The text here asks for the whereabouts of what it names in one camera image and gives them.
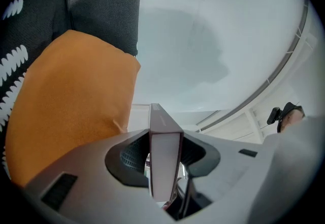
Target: white wall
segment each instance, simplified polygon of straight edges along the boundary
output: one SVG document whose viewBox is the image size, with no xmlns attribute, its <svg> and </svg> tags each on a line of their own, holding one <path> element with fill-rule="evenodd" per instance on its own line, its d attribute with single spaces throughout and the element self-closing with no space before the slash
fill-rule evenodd
<svg viewBox="0 0 325 224">
<path fill-rule="evenodd" d="M 128 120 L 127 131 L 132 132 L 136 130 L 148 129 L 149 128 L 149 116 L 150 116 L 149 105 L 135 105 L 132 104 L 130 117 Z"/>
<path fill-rule="evenodd" d="M 252 121 L 250 124 L 254 135 L 243 137 L 254 142 L 258 137 L 260 142 L 267 135 L 276 133 L 277 123 L 267 125 L 266 121 L 273 107 L 283 109 L 287 102 L 301 105 L 307 116 L 319 116 L 325 114 L 325 36 L 319 17 L 314 8 L 309 5 L 305 27 L 301 38 L 287 64 L 276 79 L 252 102 L 236 112 L 234 115 L 214 125 L 204 134 L 222 136 L 229 139 L 232 136 L 232 128 L 235 124 L 240 125 L 245 133 L 247 124 L 238 123 L 237 118 L 249 115 L 251 111 Z M 218 118 L 212 116 L 206 122 L 199 124 L 205 127 Z"/>
<path fill-rule="evenodd" d="M 170 113 L 170 116 L 179 125 L 191 125 L 197 124 L 203 119 L 210 116 L 214 111 L 200 111 L 200 112 L 180 112 L 180 113 Z"/>
<path fill-rule="evenodd" d="M 203 122 L 200 122 L 198 126 L 200 128 L 205 127 L 206 125 L 209 125 L 218 119 L 222 118 L 223 116 L 226 116 L 229 112 L 231 112 L 231 109 L 225 109 L 225 110 L 219 110 L 216 114 L 214 114 L 212 117 L 207 118 Z"/>
<path fill-rule="evenodd" d="M 134 103 L 238 106 L 282 60 L 302 9 L 303 0 L 140 0 Z"/>
<path fill-rule="evenodd" d="M 227 124 L 224 124 L 212 131 L 205 133 L 208 136 L 214 136 L 229 140 L 237 140 L 253 134 L 253 129 L 245 114 L 242 114 Z"/>
</svg>

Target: black vent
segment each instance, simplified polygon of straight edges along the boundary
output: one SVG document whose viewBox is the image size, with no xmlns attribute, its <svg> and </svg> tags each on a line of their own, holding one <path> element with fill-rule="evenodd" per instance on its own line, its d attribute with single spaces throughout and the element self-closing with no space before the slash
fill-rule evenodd
<svg viewBox="0 0 325 224">
<path fill-rule="evenodd" d="M 42 202 L 51 207 L 53 210 L 59 210 L 76 180 L 77 176 L 67 173 L 62 174 L 61 177 L 48 190 L 48 192 L 42 197 Z"/>
<path fill-rule="evenodd" d="M 206 152 L 203 147 L 192 142 L 188 138 L 183 139 L 181 162 L 188 167 L 205 156 Z"/>
<path fill-rule="evenodd" d="M 149 187 L 144 166 L 149 153 L 149 130 L 114 145 L 105 156 L 107 170 L 122 184 Z"/>
<path fill-rule="evenodd" d="M 121 161 L 128 168 L 143 174 L 148 153 L 148 137 L 142 136 L 134 142 L 130 143 L 121 152 Z"/>
</svg>

